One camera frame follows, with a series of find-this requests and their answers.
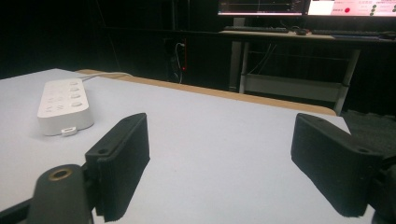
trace desk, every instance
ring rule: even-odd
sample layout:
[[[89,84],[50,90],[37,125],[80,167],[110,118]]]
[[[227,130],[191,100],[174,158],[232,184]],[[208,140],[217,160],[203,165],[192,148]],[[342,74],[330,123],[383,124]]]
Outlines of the desk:
[[[259,76],[254,74],[248,74],[247,63],[248,63],[248,52],[249,52],[249,41],[243,41],[245,44],[241,45],[239,42],[233,43],[233,55],[231,61],[231,73],[230,73],[230,90],[239,90],[244,93],[245,91],[265,92],[278,95],[287,95],[293,97],[307,98],[313,100],[322,100],[327,102],[335,102],[334,111],[337,115],[340,115],[343,108],[345,99],[347,98],[347,92],[349,89],[350,81],[352,79],[356,64],[359,59],[361,49],[369,47],[379,47],[381,45],[388,46],[392,44],[396,47],[396,41],[391,40],[380,40],[380,39],[363,39],[363,38],[335,38],[328,35],[296,35],[293,32],[288,34],[276,34],[276,33],[259,33],[259,32],[235,32],[235,31],[223,31],[220,32],[223,35],[241,35],[241,36],[262,36],[263,41],[266,42],[277,42],[277,38],[280,39],[281,43],[295,42],[296,44],[302,45],[330,45],[340,46],[340,43],[344,41],[356,41],[354,45],[349,45],[345,42],[344,48],[350,48],[351,53],[348,60],[348,65],[345,71],[345,75],[341,83],[329,83],[319,81],[301,80],[295,78],[282,78],[282,77],[268,77]],[[242,68],[239,68],[241,52],[243,51],[243,63]]]
[[[44,83],[80,77],[53,69],[3,79],[0,210],[30,198],[48,169],[82,165],[120,119],[146,112],[151,160],[119,223],[370,223],[338,215],[290,158],[300,111],[95,77],[84,82],[94,124],[43,136],[36,111]],[[342,118],[314,114],[347,131]],[[94,216],[95,223],[103,223]]]

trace cable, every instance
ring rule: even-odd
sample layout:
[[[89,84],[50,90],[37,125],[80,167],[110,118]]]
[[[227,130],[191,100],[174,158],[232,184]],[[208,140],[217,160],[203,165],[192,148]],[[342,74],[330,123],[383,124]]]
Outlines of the cable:
[[[270,59],[271,55],[273,54],[274,50],[276,49],[276,46],[277,46],[277,45],[275,45],[275,46],[272,48],[272,50],[271,50],[271,52],[269,53],[267,59],[266,59],[265,62],[262,64],[262,68],[260,68],[260,71],[259,71],[258,74],[260,74],[260,73],[262,72],[262,69],[263,69],[263,68],[265,67],[265,65],[268,63],[268,60]]]
[[[179,71],[179,73],[180,73],[180,77],[177,76],[177,78],[178,78],[178,83],[180,84],[180,83],[181,83],[181,80],[183,79],[183,70],[181,69],[180,60],[178,59],[178,53],[177,53],[177,47],[178,47],[178,46],[184,47],[184,44],[182,44],[182,43],[177,43],[177,44],[175,45],[175,54],[176,54],[176,58],[177,58],[177,66],[178,66],[178,71]]]
[[[82,79],[82,81],[86,81],[86,80],[88,80],[88,79],[91,79],[91,78],[93,78],[93,77],[103,77],[103,76],[112,76],[112,75],[120,75],[121,77],[124,77],[124,76],[130,76],[130,77],[133,77],[131,74],[128,74],[128,73],[122,73],[122,72],[111,72],[111,73],[94,73],[94,74],[89,74],[89,75],[87,75],[87,76],[85,76],[85,77],[79,77],[79,78],[81,78]]]
[[[98,8],[99,15],[100,15],[100,18],[102,20],[103,26],[106,27],[105,17],[103,16],[103,12],[102,12],[102,9],[100,8],[100,4],[99,4],[98,0],[95,0],[95,3],[96,3],[96,6]],[[106,37],[110,41],[111,48],[113,49],[114,59],[116,60],[117,67],[119,68],[119,70],[121,70],[119,58],[117,57],[117,52],[116,52],[116,49],[114,47],[113,40],[111,39],[110,35],[106,35]]]
[[[280,21],[280,24],[283,25],[286,29],[290,30],[290,31],[295,31],[295,30],[300,30],[300,26],[288,26],[287,24],[285,24],[283,21]]]
[[[248,74],[251,74],[252,72],[254,72],[254,70],[256,70],[262,63],[264,63],[264,65],[262,65],[260,71],[262,70],[262,68],[265,66],[265,64],[268,62],[268,58],[271,56],[271,54],[274,52],[276,45],[271,49],[272,45],[269,44],[268,45],[268,49],[265,52],[264,56],[262,57],[262,59],[257,63],[257,65],[250,71],[248,72]]]
[[[176,77],[177,79],[179,79],[179,77],[178,77],[178,75],[177,75],[176,72],[174,72],[174,75],[175,75],[175,77]]]

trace keyboard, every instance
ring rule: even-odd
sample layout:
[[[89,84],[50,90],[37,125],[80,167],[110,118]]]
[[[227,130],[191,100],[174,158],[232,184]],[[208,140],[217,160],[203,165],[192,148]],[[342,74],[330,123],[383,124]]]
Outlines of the keyboard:
[[[252,27],[252,26],[226,26],[225,31],[247,31],[247,32],[263,32],[263,33],[281,33],[287,34],[289,32],[286,28],[273,27]]]
[[[379,36],[376,31],[311,30],[312,35]]]

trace power strip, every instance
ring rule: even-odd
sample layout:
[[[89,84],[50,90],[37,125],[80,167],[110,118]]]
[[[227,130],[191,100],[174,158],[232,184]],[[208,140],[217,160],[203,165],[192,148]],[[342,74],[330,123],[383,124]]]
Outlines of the power strip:
[[[82,80],[70,78],[47,82],[37,117],[44,135],[68,136],[91,127],[93,118]]]

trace dark background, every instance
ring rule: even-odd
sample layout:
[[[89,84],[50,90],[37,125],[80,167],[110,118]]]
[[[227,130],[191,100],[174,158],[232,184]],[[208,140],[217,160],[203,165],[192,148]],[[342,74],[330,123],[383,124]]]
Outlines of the dark background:
[[[179,0],[176,27],[173,27],[171,4],[171,1],[166,0],[17,0],[1,3],[0,78],[51,68],[70,71],[91,68],[174,81],[169,75],[169,60],[174,44],[183,42],[187,47],[183,52],[187,54],[183,54],[186,59],[183,63],[187,66],[183,83],[227,91],[230,40],[127,32],[110,34],[102,29],[106,26],[218,32],[224,26],[233,24],[233,18],[217,16],[217,1]],[[281,26],[279,19],[250,18],[249,21],[254,25]],[[282,21],[288,26],[309,29],[396,31],[396,22],[390,19],[314,18]],[[266,46],[258,42],[253,44],[253,49],[261,51]],[[293,56],[296,54],[343,58],[347,52],[345,49],[326,46],[306,48],[279,45],[265,71],[275,76],[334,81],[340,78],[335,74],[342,74],[339,71],[347,64],[339,60],[302,60]],[[365,49],[361,52],[344,110],[395,115],[395,54],[395,50],[391,49]],[[249,68],[254,67],[259,59],[260,55],[256,58],[252,55]]]

